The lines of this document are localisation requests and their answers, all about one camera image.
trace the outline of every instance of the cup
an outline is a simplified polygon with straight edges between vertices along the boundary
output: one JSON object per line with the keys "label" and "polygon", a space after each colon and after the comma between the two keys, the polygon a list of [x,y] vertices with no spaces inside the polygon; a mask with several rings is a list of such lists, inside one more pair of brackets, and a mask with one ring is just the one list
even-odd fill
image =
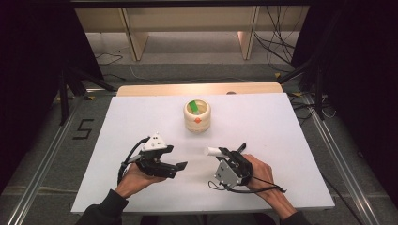
{"label": "cup", "polygon": [[185,127],[194,133],[201,133],[210,128],[211,108],[202,99],[187,102],[184,106]]}

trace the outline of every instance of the person's left hand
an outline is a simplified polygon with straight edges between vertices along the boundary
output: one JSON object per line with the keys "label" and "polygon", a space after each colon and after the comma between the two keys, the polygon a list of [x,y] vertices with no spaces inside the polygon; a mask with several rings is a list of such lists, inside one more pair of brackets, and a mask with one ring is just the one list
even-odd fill
{"label": "person's left hand", "polygon": [[121,197],[127,199],[149,185],[164,181],[165,179],[166,178],[163,177],[146,175],[140,171],[135,163],[132,163],[126,174],[123,176],[122,181],[115,189],[115,192]]}

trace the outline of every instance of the white tabletop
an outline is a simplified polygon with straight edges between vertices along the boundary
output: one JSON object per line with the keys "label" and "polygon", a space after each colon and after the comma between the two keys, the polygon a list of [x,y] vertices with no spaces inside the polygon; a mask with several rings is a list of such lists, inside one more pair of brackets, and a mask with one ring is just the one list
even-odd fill
{"label": "white tabletop", "polygon": [[[197,98],[212,108],[211,126],[201,134],[184,127],[183,107]],[[208,181],[217,184],[213,174],[219,161],[205,156],[204,148],[237,150],[243,143],[247,143],[243,153],[272,167],[275,184],[287,189],[285,195],[297,209],[334,206],[290,102],[280,93],[114,97],[71,212],[82,213],[90,204],[101,203],[109,189],[116,187],[120,163],[131,148],[156,132],[175,147],[161,161],[188,161],[188,165],[174,179],[131,196],[125,212],[197,214],[269,209],[255,194],[218,191],[207,185]]]}

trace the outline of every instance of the black sleeve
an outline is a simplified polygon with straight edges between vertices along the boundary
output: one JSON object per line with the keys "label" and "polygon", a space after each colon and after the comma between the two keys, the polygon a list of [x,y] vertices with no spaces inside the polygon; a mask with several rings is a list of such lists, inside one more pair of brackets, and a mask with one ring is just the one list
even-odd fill
{"label": "black sleeve", "polygon": [[123,199],[116,192],[109,190],[103,202],[88,206],[76,224],[122,224],[121,215],[128,203],[129,201]]}
{"label": "black sleeve", "polygon": [[311,225],[311,223],[305,218],[302,212],[297,212],[292,216],[282,220],[281,225]]}

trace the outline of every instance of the green object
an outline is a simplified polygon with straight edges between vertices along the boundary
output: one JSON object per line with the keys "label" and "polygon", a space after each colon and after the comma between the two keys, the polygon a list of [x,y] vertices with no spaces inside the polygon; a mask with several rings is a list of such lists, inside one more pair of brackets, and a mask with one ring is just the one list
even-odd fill
{"label": "green object", "polygon": [[196,101],[194,101],[194,100],[191,101],[190,102],[190,107],[191,107],[191,110],[192,110],[193,114],[200,114],[198,106],[196,105]]}

